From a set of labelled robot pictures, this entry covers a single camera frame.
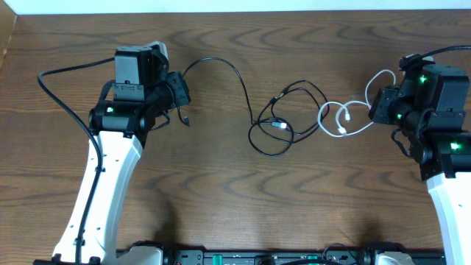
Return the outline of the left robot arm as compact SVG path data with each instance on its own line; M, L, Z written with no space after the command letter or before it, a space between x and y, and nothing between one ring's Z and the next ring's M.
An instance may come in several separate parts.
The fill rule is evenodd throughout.
M155 119L187 105L191 98L179 71L169 70L164 43L117 48L107 82L89 122L88 161L77 201L49 264L169 264L162 247L150 243L118 253L116 237L130 178L158 126Z

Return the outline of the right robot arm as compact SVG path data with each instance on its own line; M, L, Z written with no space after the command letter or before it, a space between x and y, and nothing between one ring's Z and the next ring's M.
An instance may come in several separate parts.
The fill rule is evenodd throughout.
M445 260L470 263L470 132L464 105L466 71L429 55L400 59L400 85L378 91L369 111L377 124L392 124L409 141L403 154L419 165L439 219Z

